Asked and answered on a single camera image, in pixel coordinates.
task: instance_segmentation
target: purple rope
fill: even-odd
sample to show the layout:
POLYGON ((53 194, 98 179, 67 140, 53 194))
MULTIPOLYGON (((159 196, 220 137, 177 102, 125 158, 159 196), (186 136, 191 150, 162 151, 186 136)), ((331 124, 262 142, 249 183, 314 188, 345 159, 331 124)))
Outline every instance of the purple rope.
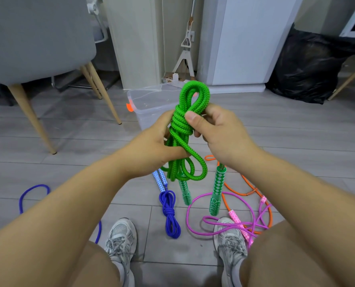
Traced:
POLYGON ((252 222, 240 222, 240 223, 218 223, 217 221, 219 220, 217 217, 212 217, 212 216, 209 216, 209 215, 206 215, 203 217, 203 222, 207 223, 207 224, 210 224, 210 225, 222 225, 222 226, 225 226, 225 228, 223 228, 222 230, 220 231, 216 231, 216 232, 213 232, 213 233, 201 233, 201 232, 198 232, 198 231, 195 231, 190 225, 189 225, 189 222, 188 222, 188 217, 189 217, 189 211, 191 209, 191 206, 194 204, 194 202, 196 200, 198 200, 199 198, 202 198, 204 196, 209 196, 209 195, 212 195, 212 193, 204 193, 202 195, 199 195, 197 198, 195 198, 192 203, 189 205, 188 209, 187 209, 187 215, 185 217, 185 222, 187 224, 187 227, 188 229, 193 232, 194 234, 196 235, 199 235, 199 236, 213 236, 213 235, 217 235, 219 233, 223 233, 225 231, 228 231, 230 229, 233 229, 233 228, 242 228, 244 231, 246 231, 248 234, 251 235, 251 237, 257 237, 256 234, 254 234, 254 230, 256 227, 259 227, 259 228, 263 228, 263 229, 268 229, 268 226, 266 225, 266 223, 262 220, 262 216, 263 214, 268 210, 268 208, 271 206, 271 205, 268 205, 266 206, 262 211, 261 211, 261 206, 262 202, 260 202, 260 205, 259 205, 259 216, 255 217, 254 215, 254 211, 252 209, 252 207, 243 199, 241 198, 240 196, 234 194, 234 193, 228 193, 228 192, 223 192, 224 194, 229 194, 229 195, 232 195, 234 197, 237 197, 239 200, 241 200, 250 210, 250 212, 252 213, 252 222), (246 225, 248 226, 248 228, 251 228, 252 227, 252 230, 249 231, 247 230, 246 228, 244 228, 242 225, 246 225))

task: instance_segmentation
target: pink patterned handle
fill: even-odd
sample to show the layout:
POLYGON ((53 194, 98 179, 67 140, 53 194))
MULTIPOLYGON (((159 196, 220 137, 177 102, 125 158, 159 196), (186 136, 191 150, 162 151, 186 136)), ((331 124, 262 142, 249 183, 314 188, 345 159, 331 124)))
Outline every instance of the pink patterned handle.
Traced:
MULTIPOLYGON (((237 216, 236 212, 234 212, 234 210, 231 210, 230 212, 228 212, 229 216, 232 218, 232 220, 235 222, 235 223, 240 223, 241 220, 239 219, 239 217, 237 216)), ((238 226, 238 228, 240 229, 241 231, 241 234, 243 235, 244 239, 249 242, 249 234, 244 231, 244 228, 242 225, 238 226)))

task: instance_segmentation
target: green jump rope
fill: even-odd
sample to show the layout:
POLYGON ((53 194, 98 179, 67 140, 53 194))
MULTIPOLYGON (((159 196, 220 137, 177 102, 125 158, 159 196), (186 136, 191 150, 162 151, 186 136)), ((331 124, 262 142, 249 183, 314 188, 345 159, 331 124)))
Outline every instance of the green jump rope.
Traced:
MULTIPOLYGON (((203 110, 208 106, 210 93, 208 87, 197 81, 187 82, 180 92, 179 104, 175 108, 174 115, 172 116, 171 126, 169 128, 170 137, 168 138, 167 146, 181 146, 194 157, 202 167, 202 173, 195 176, 195 166, 190 158, 179 159, 168 162, 168 168, 162 167, 162 170, 167 172, 167 178, 171 181, 176 179, 179 181, 180 189, 183 194, 183 200, 186 205, 192 203, 191 193, 188 189, 187 180, 199 181, 205 178, 208 173, 207 164, 204 159, 196 153, 188 145, 189 136, 193 134, 193 128, 185 120, 185 113, 189 110, 201 115, 203 110), (197 100, 192 104, 192 97, 198 92, 197 100), (190 171, 185 167, 187 161, 190 171)), ((226 168, 220 164, 216 169, 215 183, 213 184, 213 193, 209 205, 209 212, 215 216, 218 214, 221 203, 221 193, 224 185, 226 168)))

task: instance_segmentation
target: person's right hand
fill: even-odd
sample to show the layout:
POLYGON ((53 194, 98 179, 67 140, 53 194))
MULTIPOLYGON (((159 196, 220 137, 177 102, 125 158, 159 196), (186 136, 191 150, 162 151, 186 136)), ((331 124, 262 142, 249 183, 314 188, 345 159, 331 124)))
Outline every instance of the person's right hand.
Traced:
POLYGON ((238 166, 248 163, 260 148, 232 111, 209 103, 204 112, 204 116, 192 111, 185 113, 185 119, 195 130, 195 137, 203 135, 213 156, 220 163, 239 171, 238 166))

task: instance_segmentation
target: white sock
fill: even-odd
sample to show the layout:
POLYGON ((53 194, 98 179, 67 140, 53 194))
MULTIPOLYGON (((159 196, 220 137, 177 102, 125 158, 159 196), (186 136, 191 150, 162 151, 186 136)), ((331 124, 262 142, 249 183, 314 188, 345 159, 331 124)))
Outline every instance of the white sock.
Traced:
POLYGON ((240 266, 242 261, 244 261, 244 259, 239 260, 237 264, 233 266, 231 271, 231 278, 234 287, 242 287, 240 281, 240 266))
POLYGON ((112 261, 115 266, 117 266, 118 270, 119 270, 119 273, 120 273, 120 286, 123 286, 124 285, 124 279, 125 279, 125 272, 124 272, 124 267, 122 265, 122 263, 118 263, 118 262, 115 262, 115 261, 112 261))

